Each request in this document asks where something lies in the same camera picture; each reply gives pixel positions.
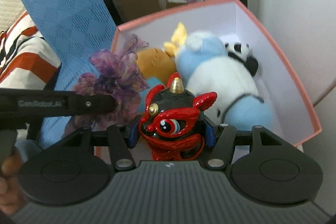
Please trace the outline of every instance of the human hand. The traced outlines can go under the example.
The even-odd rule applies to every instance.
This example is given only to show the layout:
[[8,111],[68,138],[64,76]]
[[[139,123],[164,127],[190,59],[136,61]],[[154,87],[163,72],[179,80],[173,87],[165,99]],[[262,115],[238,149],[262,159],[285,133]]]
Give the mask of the human hand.
[[16,176],[22,164],[20,154],[15,149],[13,155],[7,158],[1,167],[0,210],[6,215],[15,213],[26,204]]

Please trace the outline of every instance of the metal screw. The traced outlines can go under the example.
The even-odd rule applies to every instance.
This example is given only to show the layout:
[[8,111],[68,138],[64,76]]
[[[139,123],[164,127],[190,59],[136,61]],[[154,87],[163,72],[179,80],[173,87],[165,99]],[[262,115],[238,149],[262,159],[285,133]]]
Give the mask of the metal screw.
[[224,165],[224,161],[222,161],[221,159],[211,159],[208,160],[208,165],[210,167],[222,167]]
[[130,159],[120,159],[117,160],[117,166],[120,168],[127,168],[130,167],[133,162]]

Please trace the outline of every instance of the blue plush toy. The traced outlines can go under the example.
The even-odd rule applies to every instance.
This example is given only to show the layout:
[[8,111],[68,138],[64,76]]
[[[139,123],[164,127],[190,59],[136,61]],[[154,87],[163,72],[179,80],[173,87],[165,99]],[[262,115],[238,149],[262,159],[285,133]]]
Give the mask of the blue plush toy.
[[196,96],[217,93],[216,102],[205,111],[214,123],[247,131],[255,125],[272,129],[270,105],[260,98],[246,67],[228,56],[218,36],[203,31],[191,33],[178,50],[175,63],[187,90]]

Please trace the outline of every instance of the blue chair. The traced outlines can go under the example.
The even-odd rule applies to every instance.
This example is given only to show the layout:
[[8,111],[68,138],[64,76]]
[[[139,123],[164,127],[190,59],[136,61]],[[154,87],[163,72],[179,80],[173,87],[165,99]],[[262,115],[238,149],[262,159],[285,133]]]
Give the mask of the blue chair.
[[[109,49],[116,25],[103,0],[21,0],[36,26],[62,61],[55,90],[71,90],[84,72],[96,72],[89,56]],[[44,119],[40,144],[60,140],[70,117]]]

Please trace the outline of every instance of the red ear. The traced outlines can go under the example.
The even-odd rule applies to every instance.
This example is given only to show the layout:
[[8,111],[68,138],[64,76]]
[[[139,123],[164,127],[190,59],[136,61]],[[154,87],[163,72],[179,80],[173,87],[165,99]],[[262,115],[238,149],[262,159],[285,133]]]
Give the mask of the red ear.
[[145,100],[145,113],[146,116],[149,116],[148,114],[148,108],[155,96],[155,94],[157,94],[159,91],[164,90],[165,87],[164,85],[156,85],[155,87],[153,87],[146,95],[146,100]]
[[169,77],[169,80],[168,80],[168,83],[167,83],[167,88],[169,88],[171,86],[171,83],[174,81],[175,78],[180,78],[181,79],[181,76],[178,72],[174,72],[170,77]]
[[207,110],[213,105],[216,99],[217,93],[215,92],[201,94],[193,100],[193,107],[198,108],[200,111]]

